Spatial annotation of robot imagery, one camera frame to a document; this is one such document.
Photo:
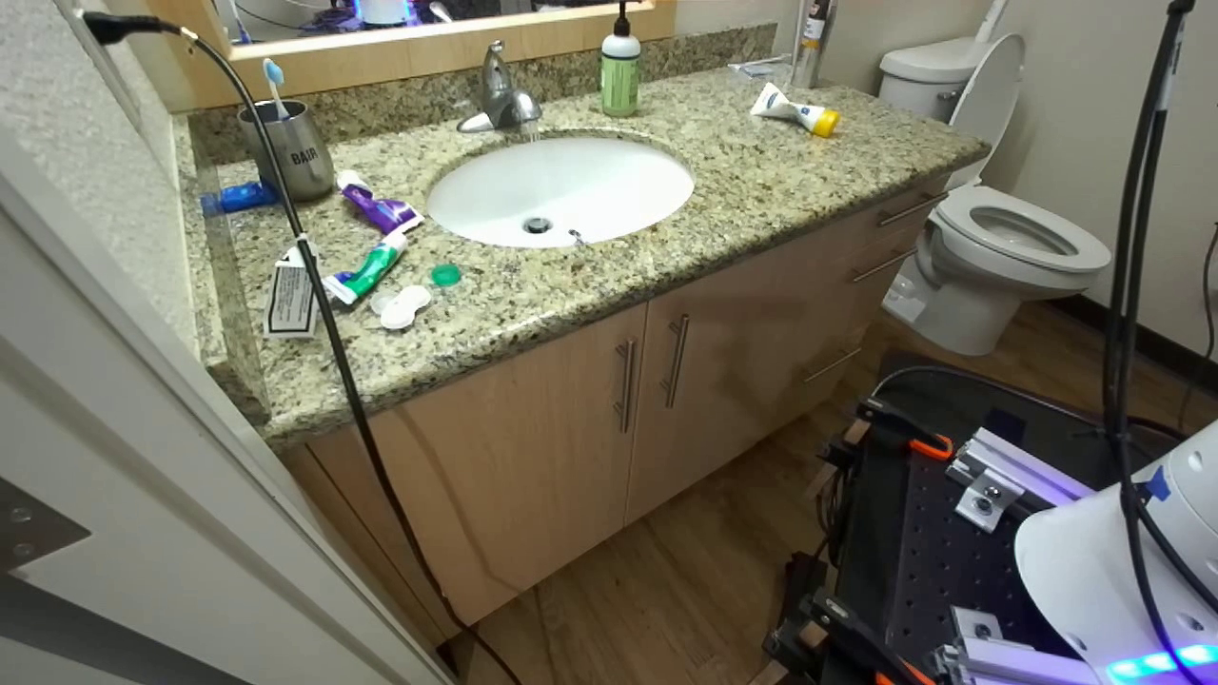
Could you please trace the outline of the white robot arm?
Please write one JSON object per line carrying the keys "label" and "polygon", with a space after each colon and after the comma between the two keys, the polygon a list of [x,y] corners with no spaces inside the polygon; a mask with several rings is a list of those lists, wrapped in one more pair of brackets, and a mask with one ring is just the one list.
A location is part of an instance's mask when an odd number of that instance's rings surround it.
{"label": "white robot arm", "polygon": [[[1136,467],[1135,489],[1178,558],[1207,590],[1218,590],[1218,421]],[[1218,614],[1141,532],[1141,563],[1168,648],[1152,637],[1135,583],[1120,489],[1025,518],[1011,555],[1044,619],[1106,685],[1187,685],[1178,665],[1198,685],[1218,685]]]}

